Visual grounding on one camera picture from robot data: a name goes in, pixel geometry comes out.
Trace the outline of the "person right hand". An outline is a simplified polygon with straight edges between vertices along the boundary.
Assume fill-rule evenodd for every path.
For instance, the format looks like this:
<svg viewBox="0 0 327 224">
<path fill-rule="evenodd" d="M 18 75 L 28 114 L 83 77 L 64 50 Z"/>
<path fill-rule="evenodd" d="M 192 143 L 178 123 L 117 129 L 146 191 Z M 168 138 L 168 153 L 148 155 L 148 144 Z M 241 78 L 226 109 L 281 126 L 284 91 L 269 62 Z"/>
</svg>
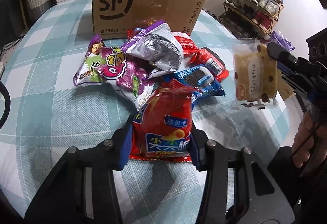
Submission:
<svg viewBox="0 0 327 224">
<path fill-rule="evenodd" d="M 295 135 L 291 152 L 297 153 L 293 156 L 294 165 L 301 168 L 305 163 L 305 173 L 312 172 L 326 159 L 326 125 L 322 125 L 316 131 L 317 137 L 321 140 L 317 150 L 314 153 L 315 156 L 312 158 L 310 150 L 314 147 L 314 138 L 311 136 L 313 132 L 314 122 L 310 115 L 310 111 L 307 111 L 301 123 L 299 124 L 298 131 Z"/>
</svg>

